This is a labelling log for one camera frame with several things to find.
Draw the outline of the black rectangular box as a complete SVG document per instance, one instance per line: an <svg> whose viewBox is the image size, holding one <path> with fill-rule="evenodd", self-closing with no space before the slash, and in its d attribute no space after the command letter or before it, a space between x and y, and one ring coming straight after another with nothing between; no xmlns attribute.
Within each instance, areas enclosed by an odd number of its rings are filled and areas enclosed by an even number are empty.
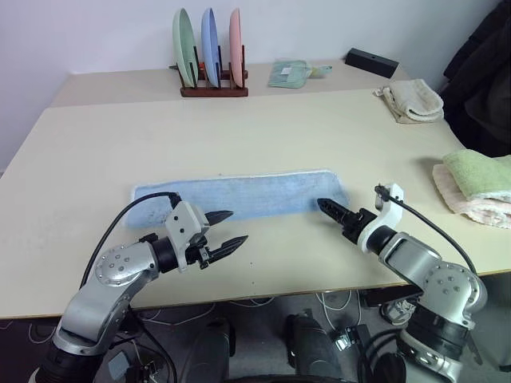
<svg viewBox="0 0 511 383"><path fill-rule="evenodd" d="M356 48L348 51L345 64L385 78L391 78L399 66L397 61Z"/></svg>

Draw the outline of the light blue towel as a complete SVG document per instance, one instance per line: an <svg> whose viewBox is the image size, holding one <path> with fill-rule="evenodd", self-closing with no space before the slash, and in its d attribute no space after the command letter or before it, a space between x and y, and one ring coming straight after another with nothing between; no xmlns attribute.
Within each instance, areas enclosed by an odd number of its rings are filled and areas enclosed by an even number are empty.
<svg viewBox="0 0 511 383"><path fill-rule="evenodd" d="M232 220L317 211L319 198L349 205L340 178L323 169L146 184L133 189L132 199L158 192L176 192L204 212L232 211Z"/></svg>

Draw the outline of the dark rounded robot leg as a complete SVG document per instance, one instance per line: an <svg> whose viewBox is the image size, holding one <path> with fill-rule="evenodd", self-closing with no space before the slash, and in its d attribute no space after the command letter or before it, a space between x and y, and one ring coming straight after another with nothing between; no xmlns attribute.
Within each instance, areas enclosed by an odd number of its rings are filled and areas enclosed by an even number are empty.
<svg viewBox="0 0 511 383"><path fill-rule="evenodd" d="M224 383L235 353L235 327L226 318L212 320L193 342L180 383Z"/></svg>
<svg viewBox="0 0 511 383"><path fill-rule="evenodd" d="M313 317L305 314L288 315L283 331L288 363L296 375L342 377L331 339Z"/></svg>

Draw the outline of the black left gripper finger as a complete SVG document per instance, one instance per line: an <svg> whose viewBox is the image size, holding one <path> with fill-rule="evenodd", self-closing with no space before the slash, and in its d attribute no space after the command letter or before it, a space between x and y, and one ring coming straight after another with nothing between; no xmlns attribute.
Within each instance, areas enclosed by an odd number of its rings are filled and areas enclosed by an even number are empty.
<svg viewBox="0 0 511 383"><path fill-rule="evenodd" d="M210 211L205 214L209 225L216 225L225 221L233 215L232 211Z"/></svg>
<svg viewBox="0 0 511 383"><path fill-rule="evenodd" d="M229 239L228 241L222 243L218 249L208 251L208 261L217 262L223 258L228 257L229 255L234 253L239 247L241 247L247 239L248 239L247 235Z"/></svg>

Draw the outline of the folded cream towel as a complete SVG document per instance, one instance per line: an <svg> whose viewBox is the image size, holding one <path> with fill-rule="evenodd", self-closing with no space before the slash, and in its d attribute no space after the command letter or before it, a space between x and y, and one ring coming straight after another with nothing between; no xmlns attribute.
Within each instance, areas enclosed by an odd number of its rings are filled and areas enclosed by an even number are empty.
<svg viewBox="0 0 511 383"><path fill-rule="evenodd" d="M444 118L444 102L423 79L393 81L374 89L399 124L433 123Z"/></svg>

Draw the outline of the dark jacket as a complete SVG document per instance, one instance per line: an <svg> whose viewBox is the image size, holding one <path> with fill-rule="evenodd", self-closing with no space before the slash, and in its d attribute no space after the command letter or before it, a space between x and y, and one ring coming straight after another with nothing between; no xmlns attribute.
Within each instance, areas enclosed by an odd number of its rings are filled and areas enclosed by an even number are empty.
<svg viewBox="0 0 511 383"><path fill-rule="evenodd" d="M468 149L511 155L511 0L501 0L444 71L445 119Z"/></svg>

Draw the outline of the green plate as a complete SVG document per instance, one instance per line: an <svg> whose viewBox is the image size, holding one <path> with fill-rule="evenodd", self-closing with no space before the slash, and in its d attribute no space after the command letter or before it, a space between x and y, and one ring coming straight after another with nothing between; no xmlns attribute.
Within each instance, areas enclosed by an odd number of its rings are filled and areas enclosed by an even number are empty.
<svg viewBox="0 0 511 383"><path fill-rule="evenodd" d="M196 47L192 23L185 8L180 8L172 20L174 59L184 85L193 88L197 82Z"/></svg>

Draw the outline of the small black connector box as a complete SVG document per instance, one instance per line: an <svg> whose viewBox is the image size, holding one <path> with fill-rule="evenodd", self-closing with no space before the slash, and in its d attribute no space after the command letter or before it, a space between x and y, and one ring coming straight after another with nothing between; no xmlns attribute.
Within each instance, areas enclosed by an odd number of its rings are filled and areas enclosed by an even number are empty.
<svg viewBox="0 0 511 383"><path fill-rule="evenodd" d="M347 327L336 339L335 345L339 351L355 346L361 351L370 340L370 332L367 325L361 324Z"/></svg>

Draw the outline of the black bar under table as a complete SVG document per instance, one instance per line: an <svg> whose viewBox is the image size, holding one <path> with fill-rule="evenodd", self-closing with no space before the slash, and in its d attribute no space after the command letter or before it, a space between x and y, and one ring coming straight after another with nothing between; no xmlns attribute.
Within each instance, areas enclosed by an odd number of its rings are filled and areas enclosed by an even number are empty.
<svg viewBox="0 0 511 383"><path fill-rule="evenodd" d="M361 296L367 307L378 307L383 304L400 301L406 298L415 298L421 293L422 290L418 287L406 285L364 290L361 293Z"/></svg>

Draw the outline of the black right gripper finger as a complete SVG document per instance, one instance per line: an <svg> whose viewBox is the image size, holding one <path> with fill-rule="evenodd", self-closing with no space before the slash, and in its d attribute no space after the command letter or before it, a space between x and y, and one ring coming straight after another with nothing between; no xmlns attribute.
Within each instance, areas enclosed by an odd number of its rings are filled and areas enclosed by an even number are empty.
<svg viewBox="0 0 511 383"><path fill-rule="evenodd" d="M319 203L320 210L339 225L344 225L347 209L338 203Z"/></svg>
<svg viewBox="0 0 511 383"><path fill-rule="evenodd" d="M332 199L319 198L317 204L319 209L328 216L345 216L352 213L352 211Z"/></svg>

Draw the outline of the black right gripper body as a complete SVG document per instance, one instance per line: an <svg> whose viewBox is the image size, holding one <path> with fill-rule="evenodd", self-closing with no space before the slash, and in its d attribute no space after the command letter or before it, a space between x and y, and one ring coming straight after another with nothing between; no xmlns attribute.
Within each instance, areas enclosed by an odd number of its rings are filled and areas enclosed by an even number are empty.
<svg viewBox="0 0 511 383"><path fill-rule="evenodd" d="M358 243L358 237L361 235L363 229L372 221L377 218L377 215L361 208L358 212L354 213L348 211L343 216L343 230L342 234L353 244Z"/></svg>

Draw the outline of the blue plate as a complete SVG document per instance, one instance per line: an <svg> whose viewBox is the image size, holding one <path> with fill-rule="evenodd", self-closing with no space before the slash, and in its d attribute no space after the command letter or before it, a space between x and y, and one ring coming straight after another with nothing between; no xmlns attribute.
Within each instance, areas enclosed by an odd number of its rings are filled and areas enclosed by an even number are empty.
<svg viewBox="0 0 511 383"><path fill-rule="evenodd" d="M216 20L212 8L207 8L201 19L201 44L208 81L213 87L218 88L220 81L216 71L216 65L220 63L220 59L218 54Z"/></svg>

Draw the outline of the white sneaker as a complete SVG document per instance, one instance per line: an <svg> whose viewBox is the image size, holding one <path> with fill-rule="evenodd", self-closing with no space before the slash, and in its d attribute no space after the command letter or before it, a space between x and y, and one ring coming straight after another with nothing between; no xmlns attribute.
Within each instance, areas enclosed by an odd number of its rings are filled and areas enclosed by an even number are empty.
<svg viewBox="0 0 511 383"><path fill-rule="evenodd" d="M410 320L415 308L407 300L394 301L382 308L382 316L393 326L401 326Z"/></svg>

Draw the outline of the pink plate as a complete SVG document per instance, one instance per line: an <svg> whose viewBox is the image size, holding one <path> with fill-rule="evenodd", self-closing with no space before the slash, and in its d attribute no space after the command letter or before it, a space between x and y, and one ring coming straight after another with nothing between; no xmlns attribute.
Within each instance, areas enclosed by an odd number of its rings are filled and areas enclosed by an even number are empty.
<svg viewBox="0 0 511 383"><path fill-rule="evenodd" d="M243 87L243 46L240 29L240 9L235 8L230 16L229 43L232 78L237 87Z"/></svg>

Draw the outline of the dark wooden plate rack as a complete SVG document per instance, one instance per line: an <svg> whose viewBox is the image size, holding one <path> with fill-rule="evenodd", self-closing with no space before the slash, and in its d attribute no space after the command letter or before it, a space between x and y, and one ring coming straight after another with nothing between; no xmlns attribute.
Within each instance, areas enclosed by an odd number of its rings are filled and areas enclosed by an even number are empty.
<svg viewBox="0 0 511 383"><path fill-rule="evenodd" d="M168 68L176 70L180 79L180 95L182 97L193 98L217 98L217 97L247 97L248 92L248 71L245 68L245 46L241 46L241 86L235 82L232 63L228 63L228 69L220 70L216 65L216 73L219 78L219 85L215 87L208 79L205 68L202 68L198 62L196 47L194 46L194 55L198 65L197 80L193 80L193 86L187 87L184 78L179 69L179 65L171 65Z"/></svg>

